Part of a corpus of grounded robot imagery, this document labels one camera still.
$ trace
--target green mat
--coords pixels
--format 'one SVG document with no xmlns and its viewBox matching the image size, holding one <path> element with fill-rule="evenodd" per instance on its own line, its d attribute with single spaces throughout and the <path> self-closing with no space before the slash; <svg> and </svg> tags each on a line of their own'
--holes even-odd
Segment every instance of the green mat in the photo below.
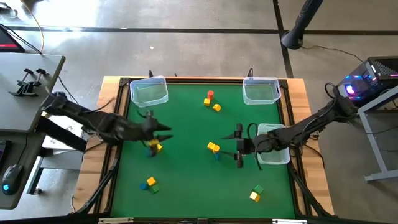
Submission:
<svg viewBox="0 0 398 224">
<path fill-rule="evenodd" d="M 169 101 L 150 109 L 173 128 L 164 134 L 174 137 L 162 143 L 156 157 L 147 157 L 141 142 L 124 143 L 112 217 L 294 218 L 286 165 L 263 165 L 259 171 L 248 155 L 238 169 L 232 157 L 222 154 L 216 161 L 206 148 L 211 141 L 236 152 L 236 141 L 220 138 L 233 133 L 237 123 L 245 130 L 249 123 L 279 123 L 276 103 L 245 105 L 241 85 L 168 84 L 168 89 Z M 218 113 L 203 106 L 208 90 L 215 92 L 211 103 L 221 105 Z M 140 122 L 137 110 L 130 102 L 129 119 Z M 139 188 L 152 176 L 160 187 L 156 194 Z M 249 198 L 257 184 L 264 188 L 258 203 Z"/>
</svg>

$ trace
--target concrete floor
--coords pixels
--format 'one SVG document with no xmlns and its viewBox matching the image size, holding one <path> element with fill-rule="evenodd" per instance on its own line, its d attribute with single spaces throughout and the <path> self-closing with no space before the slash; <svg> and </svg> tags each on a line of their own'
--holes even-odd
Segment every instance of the concrete floor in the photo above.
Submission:
<svg viewBox="0 0 398 224">
<path fill-rule="evenodd" d="M 18 1 L 19 18 L 0 22 L 35 26 Z M 278 0 L 285 29 L 291 29 L 304 0 Z M 80 32 L 79 27 L 277 29 L 272 0 L 47 0 L 29 1 L 44 26 L 65 26 L 74 32 L 45 32 L 45 54 L 67 58 L 61 77 L 87 107 L 95 108 L 105 75 L 193 75 L 285 78 L 277 34 L 159 34 Z M 308 29 L 398 30 L 395 0 L 325 0 Z M 18 31 L 39 47 L 39 32 Z M 370 56 L 397 55 L 394 35 L 306 35 L 304 46 L 335 47 Z M 290 50 L 295 78 L 304 78 L 312 111 L 329 100 L 326 82 L 338 83 L 359 61 L 323 49 Z M 62 90 L 58 83 L 55 90 Z M 397 223 L 398 178 L 367 184 L 363 175 L 379 172 L 367 137 L 347 124 L 331 124 L 321 133 L 321 152 L 335 213 L 343 218 Z M 398 154 L 386 159 L 394 163 Z M 46 170 L 40 180 L 43 195 L 23 195 L 15 210 L 0 210 L 0 220 L 64 215 L 70 211 L 78 174 Z M 34 205 L 39 210 L 29 210 Z"/>
</svg>

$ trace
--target clear plastic bin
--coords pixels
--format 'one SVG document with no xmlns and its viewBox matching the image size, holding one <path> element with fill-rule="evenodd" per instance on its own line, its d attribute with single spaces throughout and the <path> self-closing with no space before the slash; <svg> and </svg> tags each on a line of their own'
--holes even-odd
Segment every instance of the clear plastic bin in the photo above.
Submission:
<svg viewBox="0 0 398 224">
<path fill-rule="evenodd" d="M 277 128 L 284 128 L 283 124 L 260 124 L 257 135 L 265 134 L 268 131 L 272 131 Z M 267 165 L 280 165 L 286 164 L 290 161 L 289 148 L 283 149 L 281 151 L 271 151 L 258 154 L 260 164 Z"/>
<path fill-rule="evenodd" d="M 243 101 L 247 105 L 273 104 L 280 98 L 276 77 L 247 77 L 243 79 Z"/>
<path fill-rule="evenodd" d="M 169 100 L 166 79 L 162 75 L 130 83 L 131 100 L 138 107 L 158 105 Z"/>
</svg>

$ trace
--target black pole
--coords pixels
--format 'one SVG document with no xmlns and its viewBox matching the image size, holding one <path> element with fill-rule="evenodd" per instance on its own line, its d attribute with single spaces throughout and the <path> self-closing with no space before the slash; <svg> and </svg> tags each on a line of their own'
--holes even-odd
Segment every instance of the black pole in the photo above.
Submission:
<svg viewBox="0 0 398 224">
<path fill-rule="evenodd" d="M 310 24 L 315 13 L 317 13 L 323 0 L 307 0 L 296 19 L 293 29 L 282 37 L 282 44 L 288 49 L 299 49 L 303 45 L 304 30 Z"/>
</svg>

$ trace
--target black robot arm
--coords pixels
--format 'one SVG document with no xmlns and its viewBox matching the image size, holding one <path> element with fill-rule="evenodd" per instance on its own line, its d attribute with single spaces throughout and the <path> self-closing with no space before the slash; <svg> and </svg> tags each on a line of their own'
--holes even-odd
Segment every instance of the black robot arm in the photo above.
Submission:
<svg viewBox="0 0 398 224">
<path fill-rule="evenodd" d="M 333 89 L 335 97 L 317 113 L 301 122 L 287 127 L 260 134 L 252 139 L 242 138 L 243 126 L 238 124 L 235 132 L 223 139 L 235 139 L 238 153 L 231 154 L 238 161 L 238 167 L 243 166 L 242 155 L 281 151 L 287 147 L 301 147 L 315 131 L 323 131 L 331 122 L 347 122 L 353 119 L 358 108 L 347 98 L 340 95 L 337 88 Z"/>
<path fill-rule="evenodd" d="M 151 111 L 142 123 L 129 121 L 116 113 L 89 110 L 68 100 L 62 92 L 50 93 L 42 103 L 42 110 L 51 115 L 67 116 L 83 125 L 85 131 L 92 131 L 111 146 L 125 141 L 159 142 L 171 138 L 172 135 L 155 136 L 155 131 L 168 131 L 170 127 L 160 124 Z"/>
</svg>

